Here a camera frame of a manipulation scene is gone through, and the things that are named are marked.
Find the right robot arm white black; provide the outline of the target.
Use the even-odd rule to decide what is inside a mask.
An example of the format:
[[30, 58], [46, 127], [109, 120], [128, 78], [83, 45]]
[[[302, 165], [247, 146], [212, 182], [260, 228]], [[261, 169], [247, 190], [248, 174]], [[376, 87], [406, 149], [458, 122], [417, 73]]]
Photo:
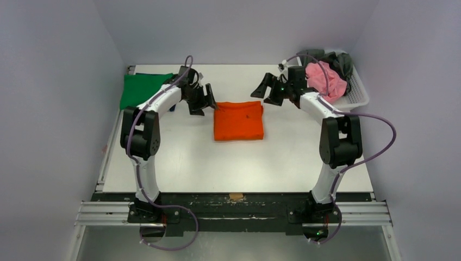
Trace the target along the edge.
[[307, 218], [319, 221], [334, 208], [344, 170], [362, 156], [359, 118], [343, 115], [314, 88], [309, 88], [302, 66], [287, 67], [286, 73], [279, 76], [267, 72], [251, 97], [277, 106], [289, 100], [320, 124], [319, 154], [323, 165], [305, 207]]

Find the orange t shirt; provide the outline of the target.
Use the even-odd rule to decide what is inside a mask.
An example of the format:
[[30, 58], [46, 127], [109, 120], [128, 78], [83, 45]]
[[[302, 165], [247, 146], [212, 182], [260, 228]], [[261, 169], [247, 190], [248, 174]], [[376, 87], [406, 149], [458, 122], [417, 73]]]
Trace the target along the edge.
[[219, 102], [214, 111], [214, 140], [262, 140], [264, 107], [259, 101]]

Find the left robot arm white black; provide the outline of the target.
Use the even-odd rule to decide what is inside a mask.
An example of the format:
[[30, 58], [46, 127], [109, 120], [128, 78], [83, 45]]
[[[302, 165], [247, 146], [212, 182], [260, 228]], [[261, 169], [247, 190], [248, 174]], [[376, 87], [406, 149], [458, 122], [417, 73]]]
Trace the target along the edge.
[[123, 110], [120, 144], [136, 178], [133, 212], [141, 213], [148, 222], [158, 221], [163, 209], [158, 202], [160, 190], [154, 166], [161, 142], [160, 119], [181, 101], [187, 103], [193, 116], [203, 116], [205, 108], [217, 109], [211, 85], [202, 85], [202, 78], [195, 69], [182, 65], [147, 101]]

